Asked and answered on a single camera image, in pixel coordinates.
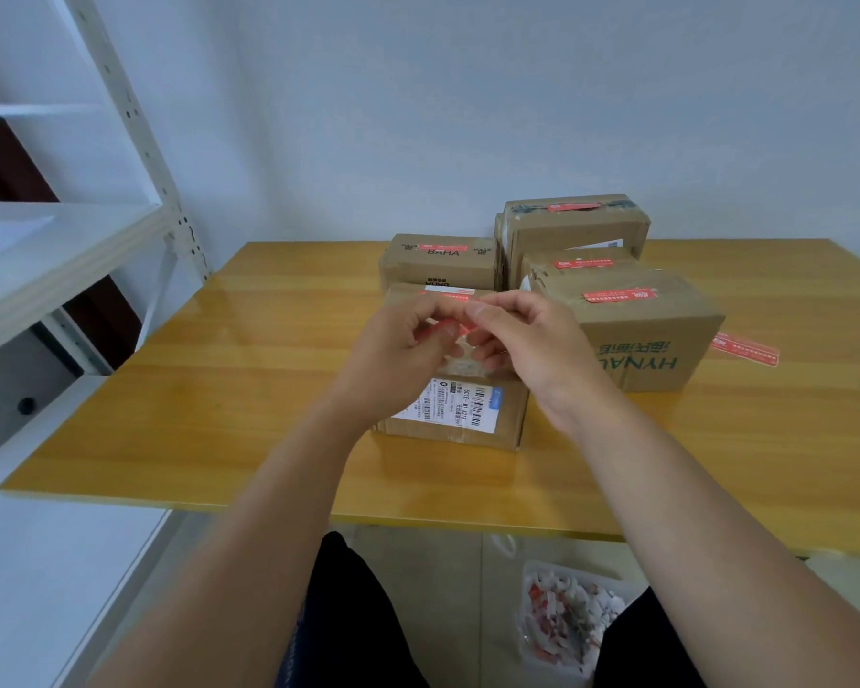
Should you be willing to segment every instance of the dark brown panel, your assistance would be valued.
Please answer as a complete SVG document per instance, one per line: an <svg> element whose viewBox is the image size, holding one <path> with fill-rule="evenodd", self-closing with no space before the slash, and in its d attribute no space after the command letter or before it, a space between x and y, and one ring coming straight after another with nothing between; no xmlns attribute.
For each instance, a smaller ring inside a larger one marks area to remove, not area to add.
<svg viewBox="0 0 860 688"><path fill-rule="evenodd" d="M0 118L0 201L56 203L57 196ZM92 345L118 369L134 353L140 319L110 277L64 304Z"/></svg>

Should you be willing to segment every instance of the white shipping label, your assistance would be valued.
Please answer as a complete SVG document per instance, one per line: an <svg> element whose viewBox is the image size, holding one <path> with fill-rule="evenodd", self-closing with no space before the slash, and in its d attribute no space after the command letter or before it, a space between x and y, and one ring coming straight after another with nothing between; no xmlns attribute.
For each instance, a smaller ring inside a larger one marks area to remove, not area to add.
<svg viewBox="0 0 860 688"><path fill-rule="evenodd" d="M432 379L413 404L392 417L477 429L491 435L497 428L503 400L504 390L499 386Z"/></svg>
<svg viewBox="0 0 860 688"><path fill-rule="evenodd" d="M564 251L575 251L578 248L617 248L619 246L624 245L624 239L616 238L611 241L600 241L597 244L586 244L585 246L574 246L572 248L565 248Z"/></svg>
<svg viewBox="0 0 860 688"><path fill-rule="evenodd" d="M474 294L475 291L471 287L449 287L445 284L426 284L424 289L427 291L444 291L449 294Z"/></svg>

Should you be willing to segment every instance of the tiled floor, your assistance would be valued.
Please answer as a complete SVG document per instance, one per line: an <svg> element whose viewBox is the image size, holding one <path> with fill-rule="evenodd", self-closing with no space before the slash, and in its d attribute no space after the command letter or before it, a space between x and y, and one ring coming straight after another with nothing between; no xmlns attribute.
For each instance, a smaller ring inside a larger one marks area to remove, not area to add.
<svg viewBox="0 0 860 688"><path fill-rule="evenodd" d="M119 628L134 623L172 572L200 540L210 517L192 515L172 539L157 568ZM576 685L547 671L524 667L516 650L515 613L523 565L528 560L574 567L630 582L646 579L623 543L566 538L516 538L429 528L338 525L366 559L395 606L427 681L462 688L558 688ZM860 608L860 559L816 557L810 567Z"/></svg>

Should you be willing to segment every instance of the person's right hand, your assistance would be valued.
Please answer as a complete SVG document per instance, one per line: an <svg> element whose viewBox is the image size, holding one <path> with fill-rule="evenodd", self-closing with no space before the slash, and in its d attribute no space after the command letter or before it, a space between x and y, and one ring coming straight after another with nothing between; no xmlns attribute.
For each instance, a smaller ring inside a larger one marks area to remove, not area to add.
<svg viewBox="0 0 860 688"><path fill-rule="evenodd" d="M466 338L471 358L485 369L511 362L535 394L554 427L569 434L574 410L593 392L614 385L602 370L589 340L564 304L530 291L512 290L469 301L466 313L478 327Z"/></svg>

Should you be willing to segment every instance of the blue label sticker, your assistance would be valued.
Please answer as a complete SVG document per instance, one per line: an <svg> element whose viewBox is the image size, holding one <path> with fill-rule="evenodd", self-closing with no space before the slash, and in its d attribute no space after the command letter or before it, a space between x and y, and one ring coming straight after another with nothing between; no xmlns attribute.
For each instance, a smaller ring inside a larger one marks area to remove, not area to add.
<svg viewBox="0 0 860 688"><path fill-rule="evenodd" d="M491 391L491 410L500 410L500 402L504 400L504 390L499 386L493 386Z"/></svg>

